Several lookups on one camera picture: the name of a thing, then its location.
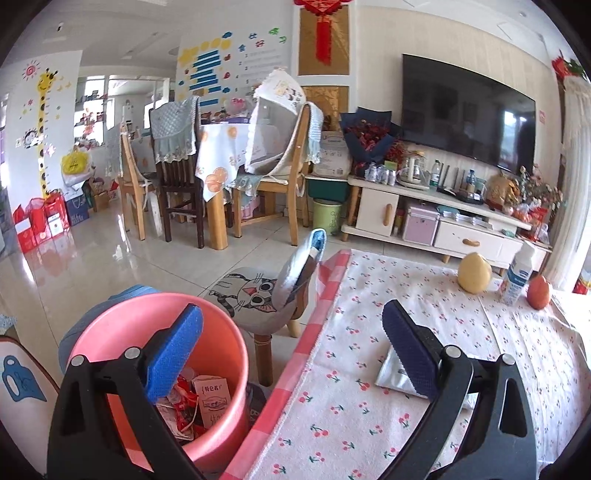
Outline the blue round stool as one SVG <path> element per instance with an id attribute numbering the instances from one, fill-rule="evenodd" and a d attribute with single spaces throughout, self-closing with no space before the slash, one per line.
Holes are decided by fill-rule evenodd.
<path id="1" fill-rule="evenodd" d="M 58 345 L 58 363 L 61 372 L 65 373 L 68 365 L 68 358 L 70 357 L 71 351 L 78 338 L 97 317 L 115 305 L 118 305 L 119 303 L 122 303 L 126 300 L 154 293 L 159 293 L 159 290 L 146 285 L 133 285 L 90 308 L 77 321 L 77 323 L 65 333 Z"/>

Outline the yellow pear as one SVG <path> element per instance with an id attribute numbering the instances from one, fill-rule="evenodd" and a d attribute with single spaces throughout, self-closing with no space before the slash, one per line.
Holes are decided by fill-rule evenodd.
<path id="1" fill-rule="evenodd" d="M 458 284 L 468 293 L 484 292 L 492 279 L 492 267 L 480 254 L 473 252 L 464 257 L 458 268 Z"/>

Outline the cherry print tablecloth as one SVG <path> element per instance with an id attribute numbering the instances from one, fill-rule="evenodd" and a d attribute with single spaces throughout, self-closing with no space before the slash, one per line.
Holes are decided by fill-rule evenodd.
<path id="1" fill-rule="evenodd" d="M 536 479 L 590 414 L 590 309 L 502 304 L 358 250 L 318 297 L 228 479 Z"/>

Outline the white blue milk bottle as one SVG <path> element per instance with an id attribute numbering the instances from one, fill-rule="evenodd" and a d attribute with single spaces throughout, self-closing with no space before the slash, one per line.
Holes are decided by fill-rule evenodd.
<path id="1" fill-rule="evenodd" d="M 503 275 L 498 294 L 500 301 L 513 306 L 528 283 L 533 272 L 532 259 L 535 254 L 534 246 L 524 242 L 516 253 L 513 261 Z"/>

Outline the pink storage box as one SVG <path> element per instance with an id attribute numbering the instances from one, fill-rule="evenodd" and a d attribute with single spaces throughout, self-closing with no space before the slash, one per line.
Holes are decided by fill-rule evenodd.
<path id="1" fill-rule="evenodd" d="M 432 246 L 439 219 L 440 214 L 433 206 L 418 202 L 408 203 L 402 239 L 414 244 Z"/>

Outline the pink plastic bucket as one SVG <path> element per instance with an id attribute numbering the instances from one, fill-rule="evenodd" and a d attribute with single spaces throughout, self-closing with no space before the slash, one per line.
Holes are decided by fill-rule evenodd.
<path id="1" fill-rule="evenodd" d="M 182 293 L 160 292 L 120 302 L 90 323 L 71 349 L 90 361 L 111 360 L 129 347 L 142 347 L 156 331 L 169 327 L 187 304 L 204 315 L 204 330 L 187 365 L 199 375 L 219 376 L 228 383 L 231 399 L 221 419 L 183 446 L 195 466 L 221 472 L 249 431 L 245 387 L 249 355 L 240 331 L 228 314 L 211 302 Z"/>

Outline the dark blue flower bouquet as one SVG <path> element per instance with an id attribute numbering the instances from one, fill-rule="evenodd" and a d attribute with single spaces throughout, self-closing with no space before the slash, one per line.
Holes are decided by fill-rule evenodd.
<path id="1" fill-rule="evenodd" d="M 372 165 L 393 161 L 394 150 L 404 136 L 401 126 L 392 121 L 391 111 L 375 111 L 359 107 L 355 112 L 339 116 L 342 135 L 352 158 L 351 173 L 365 176 Z"/>

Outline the beige milk carton box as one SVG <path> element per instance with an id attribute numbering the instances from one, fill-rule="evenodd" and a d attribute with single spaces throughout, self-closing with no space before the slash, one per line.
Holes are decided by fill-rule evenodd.
<path id="1" fill-rule="evenodd" d="M 231 396 L 228 381 L 211 375 L 198 375 L 191 381 L 198 396 L 198 410 L 205 429 L 211 427 L 228 409 Z"/>

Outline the light wooden chair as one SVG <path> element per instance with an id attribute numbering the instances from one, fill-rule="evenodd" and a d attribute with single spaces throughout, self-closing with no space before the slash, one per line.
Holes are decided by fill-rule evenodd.
<path id="1" fill-rule="evenodd" d="M 137 229 L 138 239 L 146 239 L 146 224 L 144 211 L 148 207 L 151 194 L 156 192 L 154 184 L 144 178 L 138 170 L 133 155 L 129 134 L 121 130 L 119 135 L 121 153 L 121 174 L 118 185 L 121 198 L 124 230 L 128 231 L 132 225 Z"/>

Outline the red chinese knot decoration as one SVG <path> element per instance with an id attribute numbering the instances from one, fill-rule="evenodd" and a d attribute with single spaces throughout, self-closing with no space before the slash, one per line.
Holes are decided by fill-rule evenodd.
<path id="1" fill-rule="evenodd" d="M 322 64 L 332 63 L 332 14 L 349 3 L 351 0 L 294 0 L 295 5 L 317 17 L 315 56 Z"/>

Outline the dark wooden chair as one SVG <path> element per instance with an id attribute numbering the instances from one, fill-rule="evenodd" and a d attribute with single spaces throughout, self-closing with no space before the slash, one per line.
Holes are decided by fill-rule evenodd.
<path id="1" fill-rule="evenodd" d="M 199 98 L 162 104 L 149 112 L 150 140 L 158 182 L 164 239 L 171 237 L 171 217 L 194 221 L 197 247 L 204 248 L 204 182 L 197 177 L 200 129 Z"/>

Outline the white tv cabinet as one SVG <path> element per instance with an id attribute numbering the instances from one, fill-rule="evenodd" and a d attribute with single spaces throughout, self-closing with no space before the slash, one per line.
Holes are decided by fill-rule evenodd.
<path id="1" fill-rule="evenodd" d="M 342 224 L 342 238 L 370 238 L 442 256 L 444 262 L 462 259 L 476 252 L 489 264 L 507 268 L 532 226 L 486 205 L 472 205 L 431 190 L 384 185 L 351 176 L 348 220 Z M 440 214 L 432 246 L 402 239 L 407 204 L 428 204 Z"/>

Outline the red apple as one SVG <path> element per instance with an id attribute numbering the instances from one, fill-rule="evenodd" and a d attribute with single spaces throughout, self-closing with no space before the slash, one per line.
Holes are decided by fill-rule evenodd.
<path id="1" fill-rule="evenodd" d="M 535 310 L 543 310 L 551 299 L 551 284 L 542 275 L 534 277 L 528 286 L 527 301 Z"/>

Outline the cat print stool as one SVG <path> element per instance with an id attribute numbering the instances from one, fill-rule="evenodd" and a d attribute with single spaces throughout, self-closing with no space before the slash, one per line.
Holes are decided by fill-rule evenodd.
<path id="1" fill-rule="evenodd" d="M 204 298 L 228 313 L 235 325 L 252 335 L 259 383 L 273 384 L 273 334 L 287 328 L 301 335 L 298 319 L 308 307 L 308 285 L 322 262 L 328 234 L 311 231 L 278 273 L 243 267 L 225 274 Z"/>

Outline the dining table with cloth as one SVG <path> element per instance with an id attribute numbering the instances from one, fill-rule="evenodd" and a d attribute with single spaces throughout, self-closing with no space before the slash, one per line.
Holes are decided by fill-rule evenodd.
<path id="1" fill-rule="evenodd" d="M 228 248 L 224 188 L 229 187 L 245 163 L 249 123 L 211 123 L 201 126 L 195 176 L 204 184 L 207 228 L 214 250 Z"/>

